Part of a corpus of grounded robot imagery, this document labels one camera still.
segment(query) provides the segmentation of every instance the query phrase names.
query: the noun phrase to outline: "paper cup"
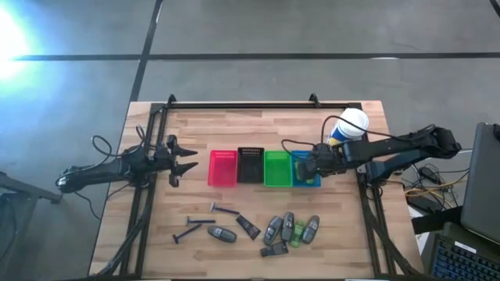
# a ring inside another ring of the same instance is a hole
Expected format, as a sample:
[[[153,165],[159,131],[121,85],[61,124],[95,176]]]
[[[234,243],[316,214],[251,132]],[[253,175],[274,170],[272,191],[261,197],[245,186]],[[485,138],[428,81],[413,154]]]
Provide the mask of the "paper cup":
[[[357,108],[347,108],[341,114],[341,117],[355,124],[356,126],[363,128],[364,130],[368,129],[368,115],[362,110],[359,110]],[[335,145],[347,140],[355,140],[360,138],[364,133],[365,132],[363,130],[351,126],[342,120],[338,120],[330,133],[330,139],[328,140],[328,143],[330,145]]]

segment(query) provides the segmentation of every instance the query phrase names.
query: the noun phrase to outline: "black cable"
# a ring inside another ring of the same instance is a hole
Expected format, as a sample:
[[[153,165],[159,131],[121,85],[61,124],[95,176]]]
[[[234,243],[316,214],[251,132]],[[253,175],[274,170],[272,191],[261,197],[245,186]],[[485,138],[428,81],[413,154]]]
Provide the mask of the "black cable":
[[[470,168],[467,168],[467,169],[461,169],[461,170],[456,170],[456,171],[439,171],[439,173],[463,173],[463,172],[467,172],[469,171]],[[408,183],[411,183],[413,187],[415,187],[415,185],[418,183],[418,180],[414,181],[414,182],[411,182],[407,179],[404,179],[404,178],[401,178],[401,180],[404,180],[405,182],[408,182]]]
[[[101,152],[101,154],[106,155],[108,157],[117,157],[118,158],[118,157],[122,157],[124,155],[130,155],[130,154],[138,151],[141,148],[142,144],[144,143],[145,133],[144,133],[144,130],[142,129],[142,127],[137,125],[135,127],[135,132],[137,133],[137,135],[141,139],[141,143],[135,149],[128,151],[128,152],[122,152],[120,154],[112,154],[111,151],[113,151],[113,147],[111,146],[111,144],[104,137],[101,137],[99,135],[92,136],[92,146],[94,146],[96,151],[99,151],[99,152]],[[99,139],[102,142],[104,142],[108,146],[109,152],[101,150],[101,148],[99,148],[97,146],[97,144],[95,143],[95,139]]]
[[[455,191],[452,189],[452,196],[453,196],[453,201],[455,202],[455,207],[459,207],[459,203],[457,201],[459,195],[455,193]]]
[[[331,118],[337,118],[337,119],[340,119],[340,120],[342,120],[342,121],[346,122],[347,124],[349,124],[349,125],[351,125],[351,126],[355,127],[355,128],[356,128],[356,129],[358,129],[358,130],[361,130],[361,131],[363,131],[363,132],[365,132],[365,133],[371,133],[371,134],[376,134],[376,135],[379,135],[379,136],[390,137],[390,138],[395,139],[395,140],[398,140],[398,141],[406,141],[406,142],[411,142],[411,141],[413,141],[413,140],[407,140],[407,139],[404,139],[404,138],[396,137],[396,136],[393,136],[393,135],[391,135],[391,134],[389,134],[389,133],[378,133],[378,132],[373,132],[373,131],[370,131],[370,130],[363,129],[362,127],[357,126],[357,125],[355,125],[355,124],[353,124],[353,123],[349,122],[348,120],[346,120],[346,119],[344,119],[344,118],[342,118],[342,117],[340,117],[340,116],[328,116],[328,117],[327,117],[327,118],[323,121],[323,125],[321,126],[321,142],[320,142],[321,144],[323,143],[323,137],[324,137],[324,133],[325,133],[325,125],[327,124],[327,121],[328,121],[329,119],[331,119]],[[433,128],[434,128],[434,125],[429,125],[429,126],[427,126],[427,127],[423,128],[422,130],[429,130],[429,129],[427,129],[427,128],[431,128],[431,129],[433,129]]]
[[[304,145],[310,145],[312,147],[315,147],[315,144],[312,144],[312,143],[308,143],[308,142],[304,142],[304,141],[296,141],[296,140],[290,140],[290,139],[283,139],[281,140],[281,147],[283,148],[284,151],[286,151],[292,158],[296,158],[296,159],[299,159],[299,160],[309,160],[311,159],[311,156],[308,156],[307,158],[302,158],[302,157],[298,157],[297,155],[293,155],[285,146],[284,146],[284,143],[285,141],[287,142],[291,142],[292,144],[304,144]]]
[[[12,203],[10,202],[9,199],[5,199],[5,202],[7,205],[10,207],[10,212],[12,213],[12,226],[13,226],[13,233],[12,233],[12,238],[10,239],[9,243],[7,244],[7,248],[3,251],[2,255],[0,256],[0,263],[2,260],[5,258],[7,253],[9,252],[10,248],[14,244],[14,240],[16,239],[17,235],[17,220],[16,220],[16,213],[14,212],[14,207],[12,206]]]
[[[92,201],[90,199],[88,199],[87,197],[85,197],[84,195],[82,194],[79,194],[77,191],[75,191],[75,194],[80,197],[80,198],[83,198],[86,202],[88,202],[88,206],[91,208],[91,212],[92,212],[92,215],[94,215],[94,217],[98,220],[101,220],[101,218],[99,218],[95,212],[94,212],[94,208],[92,207]]]
[[[381,186],[378,186],[378,190],[380,191],[380,194],[378,194],[378,197],[382,198],[382,195],[384,195],[384,189]],[[366,194],[366,198],[368,198],[368,200],[375,201],[373,198],[370,198],[370,196],[368,196],[368,194]]]
[[[121,191],[123,188],[128,187],[128,186],[130,186],[130,183],[127,183],[127,184],[125,184],[124,186],[120,187],[119,189],[117,189],[117,190],[113,191],[112,193],[110,193],[110,194],[108,195],[108,197],[106,198],[106,200],[109,200],[109,198],[110,198],[110,197],[112,197],[115,193],[117,193],[117,192]]]

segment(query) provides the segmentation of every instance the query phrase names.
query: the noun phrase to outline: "gray floor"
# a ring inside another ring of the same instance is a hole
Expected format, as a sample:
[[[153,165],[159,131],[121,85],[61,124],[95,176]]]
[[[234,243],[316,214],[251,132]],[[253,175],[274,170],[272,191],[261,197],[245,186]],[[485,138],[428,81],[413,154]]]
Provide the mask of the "gray floor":
[[[26,55],[140,54],[154,3],[1,0],[0,16],[8,11],[25,33]],[[499,27],[488,0],[165,0],[152,53],[500,52]],[[138,62],[9,68],[18,72],[0,78],[0,170],[56,191],[62,169],[100,159],[91,135],[116,147]],[[139,100],[380,99],[392,133],[436,123],[470,148],[476,123],[500,122],[499,73],[500,59],[149,62]],[[445,170],[469,160],[431,162]],[[105,191],[82,191],[99,215]],[[21,277],[85,276],[97,231],[78,197],[41,201]]]

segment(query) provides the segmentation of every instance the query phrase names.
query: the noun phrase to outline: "wooden tabletop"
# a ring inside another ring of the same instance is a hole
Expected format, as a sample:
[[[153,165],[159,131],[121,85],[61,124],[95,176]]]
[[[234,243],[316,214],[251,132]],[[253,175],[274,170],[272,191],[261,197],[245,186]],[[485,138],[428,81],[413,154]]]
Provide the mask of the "wooden tabletop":
[[[381,102],[361,103],[370,118],[369,129],[388,133]],[[139,143],[134,127],[146,127],[150,104],[130,104],[121,150]],[[340,114],[340,109],[169,110],[166,134],[176,134],[183,148],[198,152],[195,156],[181,158],[180,162],[199,164],[184,175],[179,188],[168,184],[168,173],[159,174],[143,277],[297,279],[373,276],[354,171],[323,178],[320,188],[207,185],[211,150],[237,150],[238,147],[280,150],[280,141],[284,138],[317,143],[323,119]],[[327,123],[327,133],[335,122],[331,119]],[[377,141],[381,137],[369,135],[369,139]],[[297,144],[290,144],[289,148],[310,149]],[[109,192],[121,186],[123,183],[114,183]],[[102,269],[123,242],[132,197],[133,188],[128,187],[113,195],[105,205],[90,273]],[[210,212],[214,201],[239,211],[263,232],[274,215],[283,216],[288,211],[294,212],[295,220],[305,222],[311,215],[318,215],[320,228],[310,245],[289,247],[290,253],[286,255],[261,258],[259,249],[265,247],[263,233],[252,241],[236,223],[234,215]],[[391,239],[410,263],[421,271],[422,263],[403,190],[397,184],[386,185],[382,201]],[[175,244],[172,234],[187,229],[187,215],[193,219],[215,219],[217,225],[237,234],[236,243],[225,244],[216,240],[207,233],[207,226],[203,226]],[[384,268],[380,241],[378,248]],[[133,270],[134,264],[133,254],[130,270]]]

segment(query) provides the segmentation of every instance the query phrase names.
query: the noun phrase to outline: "keyboard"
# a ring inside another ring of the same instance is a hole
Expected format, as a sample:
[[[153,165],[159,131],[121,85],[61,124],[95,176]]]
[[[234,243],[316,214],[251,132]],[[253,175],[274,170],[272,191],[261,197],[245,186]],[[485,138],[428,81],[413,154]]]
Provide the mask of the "keyboard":
[[[473,248],[445,237],[435,241],[434,263],[431,273],[434,277],[454,280],[500,281],[500,259],[486,258]]]

